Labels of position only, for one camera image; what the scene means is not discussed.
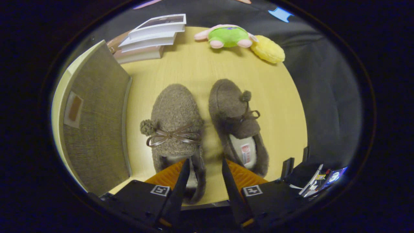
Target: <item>slipper label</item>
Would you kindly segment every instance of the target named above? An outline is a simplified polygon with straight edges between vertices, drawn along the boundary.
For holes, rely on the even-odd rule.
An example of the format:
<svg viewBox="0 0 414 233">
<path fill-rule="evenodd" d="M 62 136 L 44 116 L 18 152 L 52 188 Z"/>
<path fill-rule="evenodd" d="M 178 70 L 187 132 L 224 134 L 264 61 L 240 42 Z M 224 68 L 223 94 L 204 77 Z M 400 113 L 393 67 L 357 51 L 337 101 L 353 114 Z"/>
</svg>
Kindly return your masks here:
<svg viewBox="0 0 414 233">
<path fill-rule="evenodd" d="M 244 144 L 241 146 L 241 154 L 243 158 L 243 164 L 249 163 L 251 160 L 249 144 Z"/>
<path fill-rule="evenodd" d="M 326 174 L 319 174 L 315 177 L 316 180 L 324 180 L 325 179 Z"/>
</svg>

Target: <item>orange gripper pad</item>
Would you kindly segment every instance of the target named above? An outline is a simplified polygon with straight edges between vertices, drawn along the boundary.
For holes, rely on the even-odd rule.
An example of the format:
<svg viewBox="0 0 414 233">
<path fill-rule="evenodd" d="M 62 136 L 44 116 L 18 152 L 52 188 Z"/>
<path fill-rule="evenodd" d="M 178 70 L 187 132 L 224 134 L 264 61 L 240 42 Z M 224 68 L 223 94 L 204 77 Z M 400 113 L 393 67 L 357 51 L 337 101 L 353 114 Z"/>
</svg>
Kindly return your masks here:
<svg viewBox="0 0 414 233">
<path fill-rule="evenodd" d="M 145 182 L 155 185 L 169 186 L 172 190 L 176 185 L 184 162 L 185 160 L 174 163 L 173 165 L 147 179 Z"/>
<path fill-rule="evenodd" d="M 230 172 L 233 175 L 234 182 L 236 183 L 238 192 L 241 195 L 241 189 L 258 184 L 264 184 L 268 181 L 255 173 L 249 171 L 247 168 L 240 166 L 237 163 L 231 162 L 226 159 L 227 165 L 229 165 Z"/>
</svg>

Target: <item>slipper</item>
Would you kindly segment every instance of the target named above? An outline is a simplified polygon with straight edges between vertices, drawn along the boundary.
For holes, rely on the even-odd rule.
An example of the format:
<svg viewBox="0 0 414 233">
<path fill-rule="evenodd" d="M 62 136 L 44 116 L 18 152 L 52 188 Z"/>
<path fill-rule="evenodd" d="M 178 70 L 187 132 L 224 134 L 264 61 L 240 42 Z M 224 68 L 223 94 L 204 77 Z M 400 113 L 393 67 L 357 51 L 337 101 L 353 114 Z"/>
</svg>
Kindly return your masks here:
<svg viewBox="0 0 414 233">
<path fill-rule="evenodd" d="M 150 136 L 156 172 L 186 158 L 190 159 L 190 176 L 184 203 L 194 204 L 205 191 L 205 166 L 202 159 L 200 134 L 203 120 L 190 91 L 181 84 L 172 84 L 157 97 L 151 119 L 141 122 L 142 134 Z"/>
<path fill-rule="evenodd" d="M 241 92 L 228 79 L 218 80 L 211 89 L 209 111 L 226 158 L 264 177 L 269 155 L 263 145 L 260 113 L 249 108 L 251 93 Z"/>
</svg>

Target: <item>green plush toy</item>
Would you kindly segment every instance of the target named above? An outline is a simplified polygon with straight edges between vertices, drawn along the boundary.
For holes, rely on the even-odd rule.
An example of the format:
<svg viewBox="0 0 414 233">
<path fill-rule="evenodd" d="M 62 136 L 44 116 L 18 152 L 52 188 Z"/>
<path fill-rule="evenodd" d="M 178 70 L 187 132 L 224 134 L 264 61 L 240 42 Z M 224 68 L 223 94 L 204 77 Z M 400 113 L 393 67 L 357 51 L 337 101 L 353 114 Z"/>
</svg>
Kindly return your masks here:
<svg viewBox="0 0 414 233">
<path fill-rule="evenodd" d="M 252 41 L 257 41 L 256 37 L 248 33 L 243 28 L 232 24 L 219 24 L 210 29 L 197 33 L 195 40 L 208 39 L 210 45 L 214 49 L 222 47 L 230 48 L 240 46 L 248 48 L 252 45 Z"/>
</svg>

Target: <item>gray fabric panel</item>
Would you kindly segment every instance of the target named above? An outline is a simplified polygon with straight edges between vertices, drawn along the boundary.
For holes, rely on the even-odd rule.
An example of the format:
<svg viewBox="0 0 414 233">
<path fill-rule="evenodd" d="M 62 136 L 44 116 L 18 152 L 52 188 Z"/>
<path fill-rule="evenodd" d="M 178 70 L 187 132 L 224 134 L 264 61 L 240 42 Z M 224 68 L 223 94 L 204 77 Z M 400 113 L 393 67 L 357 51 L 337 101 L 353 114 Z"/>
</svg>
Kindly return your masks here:
<svg viewBox="0 0 414 233">
<path fill-rule="evenodd" d="M 121 122 L 130 77 L 106 45 L 80 69 L 71 87 L 84 100 L 79 129 L 63 125 L 64 142 L 86 189 L 102 195 L 129 177 Z"/>
<path fill-rule="evenodd" d="M 310 160 L 332 167 L 347 165 L 355 153 L 362 126 L 356 78 L 322 33 L 296 16 L 289 17 L 289 23 L 278 20 L 267 12 L 276 7 L 264 0 L 254 0 L 250 5 L 235 0 L 163 0 L 139 10 L 127 10 L 90 36 L 97 42 L 110 40 L 151 17 L 186 13 L 188 26 L 236 24 L 252 34 L 269 37 L 284 49 L 284 64 L 302 100 Z"/>
</svg>

